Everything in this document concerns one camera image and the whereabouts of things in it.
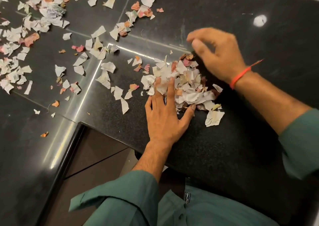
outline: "red thread bracelet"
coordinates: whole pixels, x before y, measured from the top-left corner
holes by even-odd
[[[250,65],[249,67],[245,68],[244,71],[242,71],[240,74],[238,74],[236,77],[233,78],[233,80],[231,81],[231,83],[229,84],[229,86],[231,87],[231,89],[235,88],[235,84],[237,83],[237,81],[245,75],[246,72],[251,71],[251,67],[260,63],[262,60],[259,60],[257,62],[255,62],[254,64]]]

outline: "green shirt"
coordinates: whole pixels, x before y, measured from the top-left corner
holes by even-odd
[[[285,154],[286,172],[299,179],[319,169],[319,111],[312,109],[294,120],[279,137]],[[172,191],[158,203],[155,178],[145,171],[132,171],[71,199],[69,211],[95,205],[84,226],[102,225],[251,225],[278,224],[237,201],[186,186],[186,204]]]

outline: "hand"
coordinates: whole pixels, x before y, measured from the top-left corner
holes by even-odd
[[[168,82],[166,105],[163,96],[156,89],[160,84],[161,78],[158,77],[155,81],[155,94],[150,96],[145,104],[148,133],[150,144],[160,144],[171,149],[188,128],[196,106],[190,105],[184,116],[178,119],[175,109],[174,78]]]
[[[232,79],[247,67],[233,34],[214,28],[203,28],[189,33],[187,41],[192,42],[192,47],[206,68],[226,83],[231,83]],[[203,42],[212,44],[215,53]]]

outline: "person's left hand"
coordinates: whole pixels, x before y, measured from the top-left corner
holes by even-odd
[[[145,104],[148,133],[151,144],[171,148],[188,128],[196,105],[190,105],[184,116],[178,119],[175,109],[174,78],[171,77],[168,82],[166,105],[163,96],[157,91],[157,86],[160,84],[161,78],[158,77],[155,81],[155,94],[150,96]]]

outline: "forearm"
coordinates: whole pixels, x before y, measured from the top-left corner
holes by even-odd
[[[170,150],[171,146],[169,145],[160,144],[158,142],[149,142],[142,157],[132,171],[143,170],[149,172],[155,177],[157,182],[159,182]]]
[[[260,112],[278,135],[311,109],[254,72],[247,72],[239,79],[235,89]]]

